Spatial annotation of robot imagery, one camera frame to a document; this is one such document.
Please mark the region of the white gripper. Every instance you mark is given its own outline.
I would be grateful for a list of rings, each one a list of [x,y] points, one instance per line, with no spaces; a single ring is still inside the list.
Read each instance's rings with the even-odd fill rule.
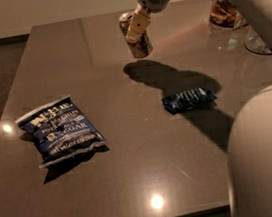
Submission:
[[[136,9],[122,14],[123,20],[129,21],[126,41],[130,44],[138,43],[150,24],[150,12],[163,11],[170,0],[138,0]]]

